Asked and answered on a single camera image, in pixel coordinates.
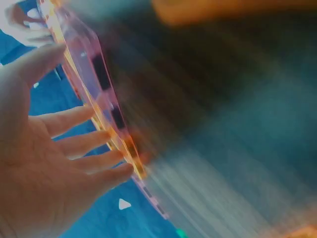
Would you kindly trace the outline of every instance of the blue surface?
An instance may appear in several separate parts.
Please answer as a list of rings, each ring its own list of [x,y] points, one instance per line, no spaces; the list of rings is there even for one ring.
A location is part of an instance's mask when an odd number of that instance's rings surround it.
[[[67,80],[59,81],[52,72],[31,90],[31,115],[52,113],[81,105]],[[73,128],[65,136],[94,130],[91,121]],[[101,147],[92,153],[102,153]],[[132,204],[120,211],[122,198]],[[176,238],[173,225],[150,205],[133,181],[128,181],[101,197],[62,238]]]

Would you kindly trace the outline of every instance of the finger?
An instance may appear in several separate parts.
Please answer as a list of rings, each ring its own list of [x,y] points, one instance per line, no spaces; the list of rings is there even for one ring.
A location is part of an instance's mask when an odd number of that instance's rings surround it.
[[[11,34],[15,36],[22,36],[25,39],[36,39],[45,36],[51,36],[51,32],[48,28],[43,27],[39,30],[33,30],[24,24],[15,23],[14,28],[11,28]]]
[[[51,36],[51,32],[49,29],[43,27],[43,29],[32,30],[28,27],[23,28],[23,31],[27,37],[27,39],[37,39],[45,36]]]
[[[31,88],[63,59],[64,44],[50,45],[33,50],[12,63],[17,75]]]
[[[45,24],[45,20],[42,18],[32,18],[30,16],[25,16],[25,21],[30,22],[30,23],[43,23]]]
[[[28,47],[40,48],[46,45],[54,44],[54,40],[51,37],[45,37],[40,39],[20,40],[22,44]]]
[[[124,163],[114,169],[91,175],[92,189],[96,191],[97,196],[102,196],[110,189],[128,181],[132,173],[133,166],[129,163]]]
[[[64,155],[73,160],[86,155],[89,151],[105,145],[110,140],[106,131],[94,131],[84,135],[77,135],[57,141]]]
[[[94,174],[96,172],[109,169],[123,160],[123,155],[118,150],[109,151],[102,155],[93,155],[83,157],[77,160],[71,161],[73,166],[88,174]]]
[[[75,107],[63,112],[37,116],[44,122],[51,137],[64,134],[74,126],[80,125],[94,115],[94,109],[87,106]]]

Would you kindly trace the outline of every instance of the white triangle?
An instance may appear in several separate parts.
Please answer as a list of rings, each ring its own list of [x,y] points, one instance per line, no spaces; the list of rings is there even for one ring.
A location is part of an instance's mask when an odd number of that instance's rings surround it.
[[[131,207],[131,203],[124,201],[123,199],[119,199],[119,209],[124,210]]]

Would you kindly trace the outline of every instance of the hand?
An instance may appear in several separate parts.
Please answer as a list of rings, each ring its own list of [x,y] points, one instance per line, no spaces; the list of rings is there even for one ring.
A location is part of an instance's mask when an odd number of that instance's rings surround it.
[[[111,151],[82,157],[109,139],[97,131],[54,142],[93,115],[90,107],[28,116],[32,85],[62,59],[65,46],[32,51],[0,69],[0,237],[56,238],[109,189],[130,164]]]
[[[0,29],[4,33],[30,47],[40,47],[53,43],[51,33],[47,28],[32,30],[25,25],[26,22],[44,23],[42,19],[27,16],[18,4],[0,10]]]

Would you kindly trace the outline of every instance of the green object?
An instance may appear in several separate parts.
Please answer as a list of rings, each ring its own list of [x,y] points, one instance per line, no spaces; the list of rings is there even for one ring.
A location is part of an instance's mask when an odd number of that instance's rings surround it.
[[[179,235],[179,237],[181,237],[181,238],[188,238],[188,236],[186,235],[186,233],[183,231],[183,230],[181,230],[181,229],[177,229],[176,230],[176,233]]]

